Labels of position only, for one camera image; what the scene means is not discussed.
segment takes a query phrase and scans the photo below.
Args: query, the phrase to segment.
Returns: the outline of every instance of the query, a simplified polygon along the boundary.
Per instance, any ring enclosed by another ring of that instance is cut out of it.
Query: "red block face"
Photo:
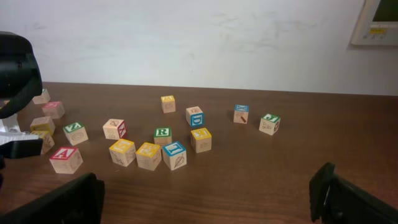
[[[120,138],[123,138],[123,136],[127,133],[127,127],[124,121],[119,125],[118,132]]]
[[[61,147],[50,159],[67,160],[76,150],[76,147]]]
[[[46,103],[43,108],[56,108],[58,105],[61,104],[61,101],[56,101],[56,102],[48,102]]]

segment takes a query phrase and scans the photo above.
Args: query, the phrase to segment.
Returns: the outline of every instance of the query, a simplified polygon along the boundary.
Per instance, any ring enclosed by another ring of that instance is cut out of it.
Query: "display screen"
[[[380,0],[373,22],[398,22],[398,0]]]

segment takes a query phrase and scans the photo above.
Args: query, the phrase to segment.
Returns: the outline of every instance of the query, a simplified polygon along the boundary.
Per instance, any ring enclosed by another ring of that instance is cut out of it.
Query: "blue block face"
[[[205,114],[197,113],[191,115],[191,127],[198,127],[205,124]]]
[[[248,105],[235,105],[235,111],[249,112]]]
[[[166,146],[163,146],[163,150],[167,153],[167,155],[174,156],[177,154],[180,154],[183,151],[186,151],[186,149],[181,145],[179,141],[173,142],[172,144],[168,144]]]

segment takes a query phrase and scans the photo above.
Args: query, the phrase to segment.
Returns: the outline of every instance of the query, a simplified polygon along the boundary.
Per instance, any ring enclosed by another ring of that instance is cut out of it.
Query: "wooden block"
[[[249,118],[248,105],[235,105],[234,122],[247,124]]]
[[[174,96],[162,96],[162,110],[163,113],[175,112],[175,98]]]
[[[119,139],[109,148],[109,151],[112,161],[125,167],[136,158],[136,146],[134,142],[125,139]]]
[[[196,153],[211,149],[211,134],[206,128],[191,131],[191,145]]]
[[[163,146],[163,160],[170,170],[187,165],[187,150],[179,141]]]
[[[30,131],[48,131],[51,135],[53,135],[55,131],[55,125],[49,116],[35,118],[33,119],[32,124],[30,124]]]
[[[185,110],[185,117],[191,127],[198,127],[205,124],[205,114],[199,106],[187,108]]]
[[[280,117],[266,114],[261,118],[259,130],[269,135],[275,134],[279,129]]]
[[[43,113],[52,119],[59,119],[65,114],[61,101],[49,102],[43,106]]]
[[[121,139],[127,134],[127,126],[122,119],[109,119],[102,127],[106,139]]]
[[[76,122],[63,127],[63,132],[72,146],[88,140],[86,128],[81,122]]]
[[[55,144],[48,131],[32,131],[32,134],[37,134],[39,138],[43,139],[42,154],[46,154]]]
[[[74,174],[83,163],[80,151],[76,147],[61,147],[52,157],[50,162],[58,174]]]
[[[172,143],[172,129],[170,127],[156,128],[154,134],[154,143],[162,147]]]
[[[34,104],[44,104],[50,101],[50,95],[47,89],[43,89],[42,94],[40,96],[33,97]]]
[[[138,167],[155,170],[162,160],[160,145],[145,142],[136,152]]]

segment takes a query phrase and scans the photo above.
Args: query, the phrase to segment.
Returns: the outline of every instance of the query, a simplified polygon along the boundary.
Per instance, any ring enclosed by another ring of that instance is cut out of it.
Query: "wall-mounted thermostat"
[[[366,0],[351,43],[398,45],[398,0]]]

